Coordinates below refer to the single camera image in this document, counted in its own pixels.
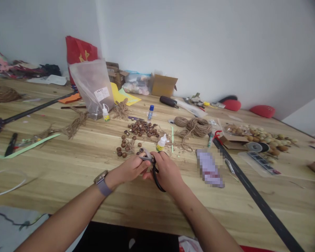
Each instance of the yellow paper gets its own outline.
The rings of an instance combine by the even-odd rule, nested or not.
[[[111,82],[111,87],[112,87],[114,103],[116,101],[122,102],[123,100],[125,100],[125,98],[127,98],[131,102],[127,102],[126,105],[131,106],[132,104],[137,103],[138,101],[141,101],[140,98],[135,97],[131,94],[123,95],[123,94],[119,93],[117,85],[113,82]]]

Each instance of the white glue bottle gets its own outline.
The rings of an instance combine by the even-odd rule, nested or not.
[[[161,137],[160,140],[158,141],[158,143],[156,145],[156,150],[162,151],[167,142],[169,142],[169,141],[167,141],[166,134],[164,134],[164,136]]]
[[[110,120],[110,116],[108,115],[109,114],[109,110],[107,110],[105,108],[105,103],[103,103],[103,118],[104,118],[104,121],[109,121]]]

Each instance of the twine spool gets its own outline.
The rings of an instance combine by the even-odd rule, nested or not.
[[[187,127],[187,130],[199,137],[204,137],[212,131],[212,126],[203,118],[192,118],[189,121],[184,117],[175,117],[175,125]]]
[[[21,99],[21,95],[7,86],[0,86],[0,103],[12,102]]]

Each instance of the watch strap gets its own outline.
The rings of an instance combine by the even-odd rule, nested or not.
[[[99,191],[105,196],[109,196],[112,193],[112,190],[106,185],[105,183],[105,179],[101,180],[98,184],[97,184]]]

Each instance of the label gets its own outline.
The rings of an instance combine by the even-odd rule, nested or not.
[[[157,145],[157,146],[156,146],[156,150],[157,150],[157,151],[162,151],[163,148],[164,148],[164,146],[163,146],[163,147],[161,147],[160,145]]]
[[[104,116],[104,121],[109,121],[109,120],[110,120],[110,116],[109,115]]]
[[[97,100],[100,102],[101,100],[105,99],[106,97],[110,96],[109,90],[107,87],[103,87],[102,89],[98,89],[94,92]]]

